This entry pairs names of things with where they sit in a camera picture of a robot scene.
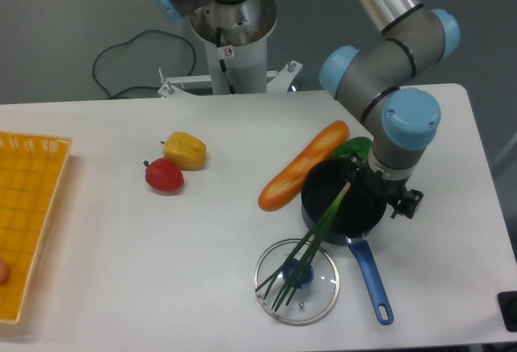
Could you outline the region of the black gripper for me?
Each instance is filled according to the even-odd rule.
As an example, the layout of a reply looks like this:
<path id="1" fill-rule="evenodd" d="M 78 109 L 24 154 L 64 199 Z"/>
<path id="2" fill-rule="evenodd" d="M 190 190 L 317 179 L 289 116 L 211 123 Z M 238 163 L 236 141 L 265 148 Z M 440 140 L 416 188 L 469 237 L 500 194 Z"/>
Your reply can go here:
<path id="1" fill-rule="evenodd" d="M 372 171 L 368 163 L 357 157 L 345 157 L 343 174 L 350 183 L 348 193 L 359 192 L 377 202 L 397 205 L 406 195 L 406 181 L 390 181 L 377 170 Z"/>

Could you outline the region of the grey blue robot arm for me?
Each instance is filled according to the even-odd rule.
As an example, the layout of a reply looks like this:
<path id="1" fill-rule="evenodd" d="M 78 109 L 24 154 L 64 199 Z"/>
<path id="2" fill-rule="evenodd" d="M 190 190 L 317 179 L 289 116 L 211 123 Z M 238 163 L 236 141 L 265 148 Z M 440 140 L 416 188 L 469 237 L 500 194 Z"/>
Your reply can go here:
<path id="1" fill-rule="evenodd" d="M 188 17 L 208 56 L 215 94 L 262 93 L 267 88 L 266 40 L 276 23 L 273 0 L 156 0 L 171 19 Z M 435 136 L 435 99 L 406 88 L 460 41 L 456 20 L 420 0 L 360 0 L 382 35 L 374 49 L 345 46 L 323 63 L 319 80 L 371 134 L 365 178 L 378 181 L 393 206 L 419 196 L 406 183 Z"/>

